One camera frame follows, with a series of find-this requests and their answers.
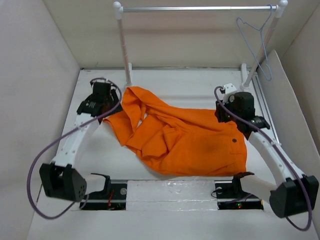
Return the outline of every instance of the orange cloth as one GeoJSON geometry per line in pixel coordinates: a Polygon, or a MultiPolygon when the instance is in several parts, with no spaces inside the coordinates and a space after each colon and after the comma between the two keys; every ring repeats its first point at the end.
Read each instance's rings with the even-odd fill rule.
{"type": "Polygon", "coordinates": [[[111,125],[122,146],[154,171],[178,176],[232,176],[246,171],[244,136],[234,122],[218,123],[215,110],[169,106],[138,86],[125,90],[122,108],[103,121],[111,125]]]}

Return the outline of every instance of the white wall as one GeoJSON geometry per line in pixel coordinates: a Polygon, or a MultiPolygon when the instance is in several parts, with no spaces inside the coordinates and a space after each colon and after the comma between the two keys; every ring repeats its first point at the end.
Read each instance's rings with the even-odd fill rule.
{"type": "Polygon", "coordinates": [[[24,240],[27,173],[61,134],[80,69],[42,0],[0,0],[0,53],[0,239],[24,240]]]}
{"type": "Polygon", "coordinates": [[[320,152],[319,23],[320,6],[303,27],[281,62],[320,152]]]}
{"type": "MultiPolygon", "coordinates": [[[[119,0],[125,7],[266,6],[279,0],[119,0]]],[[[114,0],[44,0],[81,67],[122,67],[114,0]]],[[[320,0],[289,0],[269,49],[280,56],[320,0]]],[[[123,19],[129,60],[134,67],[232,67],[253,58],[236,26],[244,17],[260,26],[268,13],[131,13],[123,19]]],[[[256,51],[259,33],[245,27],[256,51]]]]}

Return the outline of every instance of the metal rod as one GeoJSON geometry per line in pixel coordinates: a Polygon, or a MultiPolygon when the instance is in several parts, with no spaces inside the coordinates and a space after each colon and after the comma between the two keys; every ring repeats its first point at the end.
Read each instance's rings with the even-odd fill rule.
{"type": "MultiPolygon", "coordinates": [[[[277,6],[272,6],[272,10],[276,11],[277,6]]],[[[192,11],[258,11],[269,12],[270,6],[185,6],[185,7],[124,7],[124,13],[145,13],[145,12],[192,12],[192,11]]]]}
{"type": "Polygon", "coordinates": [[[129,61],[128,61],[128,54],[127,54],[127,46],[125,42],[125,34],[124,34],[124,27],[122,24],[122,19],[116,20],[118,23],[119,35],[120,35],[120,43],[122,49],[122,56],[124,61],[124,71],[125,71],[125,78],[126,78],[126,85],[131,86],[131,76],[130,76],[130,68],[129,68],[129,61]]]}
{"type": "MultiPolygon", "coordinates": [[[[275,31],[278,21],[279,21],[279,18],[277,18],[277,17],[273,18],[273,20],[271,22],[271,25],[270,25],[270,27],[268,29],[268,32],[266,33],[266,35],[264,37],[264,46],[265,47],[268,45],[268,43],[269,43],[269,41],[270,41],[270,39],[272,37],[272,34],[275,31]]],[[[258,59],[258,61],[260,62],[264,55],[265,55],[265,50],[264,50],[264,47],[261,46],[260,51],[258,52],[258,55],[257,55],[256,59],[258,59]]],[[[254,61],[254,63],[252,64],[251,71],[250,71],[247,79],[243,83],[243,87],[244,88],[248,88],[249,87],[251,79],[252,79],[252,77],[254,76],[254,74],[255,74],[255,72],[257,70],[257,67],[258,67],[258,62],[254,61]]]]}

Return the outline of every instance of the orange fabric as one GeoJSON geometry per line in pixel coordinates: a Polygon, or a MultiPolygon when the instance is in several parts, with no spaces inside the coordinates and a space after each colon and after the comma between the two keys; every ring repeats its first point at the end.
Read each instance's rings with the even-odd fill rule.
{"type": "Polygon", "coordinates": [[[215,110],[169,106],[138,86],[125,90],[122,108],[103,121],[111,125],[122,146],[154,171],[178,176],[232,176],[246,171],[244,136],[235,123],[218,123],[215,110]]]}

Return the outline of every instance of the rack post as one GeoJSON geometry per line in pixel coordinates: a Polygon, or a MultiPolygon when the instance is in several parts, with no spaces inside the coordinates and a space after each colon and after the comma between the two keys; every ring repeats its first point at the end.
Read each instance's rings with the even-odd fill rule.
{"type": "Polygon", "coordinates": [[[121,3],[115,1],[113,3],[115,18],[118,25],[119,36],[120,36],[120,43],[121,43],[121,50],[122,50],[122,57],[124,61],[124,71],[125,71],[125,79],[126,79],[126,87],[132,86],[131,82],[131,71],[132,65],[129,63],[128,54],[127,54],[127,46],[125,41],[125,33],[124,33],[124,26],[122,23],[122,14],[124,13],[124,7],[121,6],[121,3]]]}
{"type": "MultiPolygon", "coordinates": [[[[276,8],[275,14],[274,14],[274,18],[273,18],[273,20],[272,20],[272,22],[270,24],[268,32],[266,33],[266,35],[264,37],[264,46],[265,47],[268,45],[269,40],[271,39],[271,36],[274,33],[276,25],[277,25],[279,19],[281,18],[282,14],[284,13],[285,8],[286,8],[287,5],[288,5],[288,0],[281,0],[279,2],[279,5],[277,5],[277,8],[276,8]]],[[[264,47],[262,45],[261,48],[260,48],[260,51],[258,52],[258,55],[256,57],[258,59],[258,61],[261,60],[261,58],[262,58],[262,56],[264,54],[265,54],[265,50],[264,50],[264,47]]],[[[251,71],[250,71],[248,77],[246,78],[245,82],[243,82],[241,84],[241,86],[240,86],[240,89],[242,91],[247,91],[249,89],[249,85],[250,85],[251,79],[254,76],[258,65],[259,65],[258,62],[254,61],[254,63],[252,64],[252,68],[251,68],[251,71]]]]}

